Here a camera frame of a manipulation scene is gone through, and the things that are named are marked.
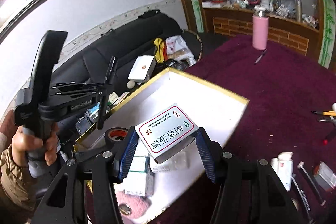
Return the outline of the person's left hand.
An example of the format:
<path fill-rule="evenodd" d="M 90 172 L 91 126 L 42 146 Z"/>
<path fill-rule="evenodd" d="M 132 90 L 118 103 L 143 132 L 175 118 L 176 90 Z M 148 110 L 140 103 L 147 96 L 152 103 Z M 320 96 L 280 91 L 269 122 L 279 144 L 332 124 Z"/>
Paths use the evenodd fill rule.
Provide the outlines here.
<path fill-rule="evenodd" d="M 58 139 L 56 133 L 58 130 L 58 125 L 53 123 L 51 135 L 46 141 L 32 135 L 26 135 L 23 133 L 22 127 L 14 124 L 14 111 L 10 110 L 1 123 L 1 152 L 11 144 L 13 161 L 17 166 L 26 167 L 26 152 L 44 148 L 46 150 L 45 161 L 48 166 L 51 166 L 57 158 Z"/>

